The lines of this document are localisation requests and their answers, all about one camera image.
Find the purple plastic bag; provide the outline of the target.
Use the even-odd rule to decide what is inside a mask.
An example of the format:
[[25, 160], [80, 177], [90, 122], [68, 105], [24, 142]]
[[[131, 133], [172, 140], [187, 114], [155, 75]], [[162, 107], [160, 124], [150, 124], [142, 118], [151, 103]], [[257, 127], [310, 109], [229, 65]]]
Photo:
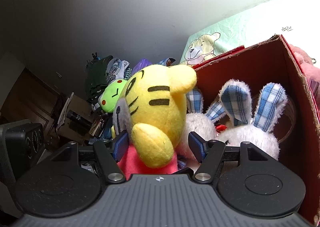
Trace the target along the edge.
[[142, 70], [143, 68], [150, 66], [152, 62], [150, 62], [148, 59], [141, 59], [136, 66], [132, 69], [132, 75], [134, 75], [136, 72]]

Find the red cardboard box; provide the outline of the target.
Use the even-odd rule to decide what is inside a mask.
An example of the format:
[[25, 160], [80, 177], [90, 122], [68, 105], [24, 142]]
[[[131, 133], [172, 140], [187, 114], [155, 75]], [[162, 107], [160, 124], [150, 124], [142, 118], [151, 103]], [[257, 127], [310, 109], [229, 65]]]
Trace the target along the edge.
[[280, 143], [279, 160], [302, 178], [306, 186], [299, 213], [310, 223], [319, 221], [319, 114], [306, 76], [283, 36], [275, 35], [250, 47], [239, 46], [195, 65], [197, 88], [209, 106], [223, 84], [236, 79], [257, 96], [267, 83], [279, 83], [296, 108], [296, 123]]

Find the pink white rabbit plush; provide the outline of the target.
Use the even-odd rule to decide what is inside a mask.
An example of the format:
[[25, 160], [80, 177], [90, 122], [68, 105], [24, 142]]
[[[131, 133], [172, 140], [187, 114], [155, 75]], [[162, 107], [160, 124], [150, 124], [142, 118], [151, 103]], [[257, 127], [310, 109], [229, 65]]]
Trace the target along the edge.
[[313, 65], [312, 59], [305, 51], [293, 45], [290, 45], [290, 48], [307, 78], [313, 97], [315, 98], [317, 108], [319, 109], [319, 68]]

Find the baby print bed sheet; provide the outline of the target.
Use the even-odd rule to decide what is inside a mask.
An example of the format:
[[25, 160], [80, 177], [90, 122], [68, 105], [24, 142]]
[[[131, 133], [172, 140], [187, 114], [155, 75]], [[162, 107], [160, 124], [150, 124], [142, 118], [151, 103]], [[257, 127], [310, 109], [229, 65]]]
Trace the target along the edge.
[[269, 0], [191, 35], [181, 63], [199, 63], [275, 34], [304, 50], [319, 67], [319, 0]]

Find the pile of clothes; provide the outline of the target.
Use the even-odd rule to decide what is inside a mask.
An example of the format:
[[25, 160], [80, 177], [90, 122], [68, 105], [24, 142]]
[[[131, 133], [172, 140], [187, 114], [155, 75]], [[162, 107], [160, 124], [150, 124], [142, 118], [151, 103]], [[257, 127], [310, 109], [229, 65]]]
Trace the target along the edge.
[[86, 64], [85, 93], [88, 103], [95, 105], [110, 83], [116, 79], [129, 79], [131, 73], [128, 61], [112, 55], [100, 58], [97, 52], [92, 53], [92, 59]]

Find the white rabbit plush blue ears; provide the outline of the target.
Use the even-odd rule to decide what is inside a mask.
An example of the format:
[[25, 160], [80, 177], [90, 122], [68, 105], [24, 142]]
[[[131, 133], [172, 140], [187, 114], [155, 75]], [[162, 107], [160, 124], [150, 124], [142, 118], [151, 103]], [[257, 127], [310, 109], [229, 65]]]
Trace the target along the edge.
[[217, 137], [215, 122], [225, 116], [225, 110], [219, 98], [216, 97], [207, 111], [204, 111], [202, 93], [196, 88], [186, 94], [186, 101], [187, 115], [185, 117], [185, 126], [180, 143], [176, 147], [177, 165], [179, 170], [189, 167], [195, 171], [200, 164], [189, 147], [188, 135], [190, 132], [196, 132], [206, 141], [215, 139]]

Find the green frog plush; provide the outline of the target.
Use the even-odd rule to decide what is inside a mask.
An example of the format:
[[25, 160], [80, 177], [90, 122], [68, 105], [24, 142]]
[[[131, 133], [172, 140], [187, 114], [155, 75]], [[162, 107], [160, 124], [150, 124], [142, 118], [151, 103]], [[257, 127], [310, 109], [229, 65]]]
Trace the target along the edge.
[[125, 79], [116, 79], [106, 87], [98, 100], [98, 103], [104, 112], [112, 113], [114, 111], [116, 103], [126, 83], [127, 80]]

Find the yellow tiger plush pink shirt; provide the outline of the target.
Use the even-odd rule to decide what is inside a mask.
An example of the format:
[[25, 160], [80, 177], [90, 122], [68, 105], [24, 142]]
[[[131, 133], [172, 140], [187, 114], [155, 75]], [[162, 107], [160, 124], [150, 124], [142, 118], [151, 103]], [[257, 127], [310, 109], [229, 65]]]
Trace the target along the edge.
[[129, 148], [118, 162], [127, 179], [178, 171], [186, 94], [196, 83], [196, 72], [187, 65], [150, 65], [126, 83], [113, 111], [113, 134], [128, 134]]

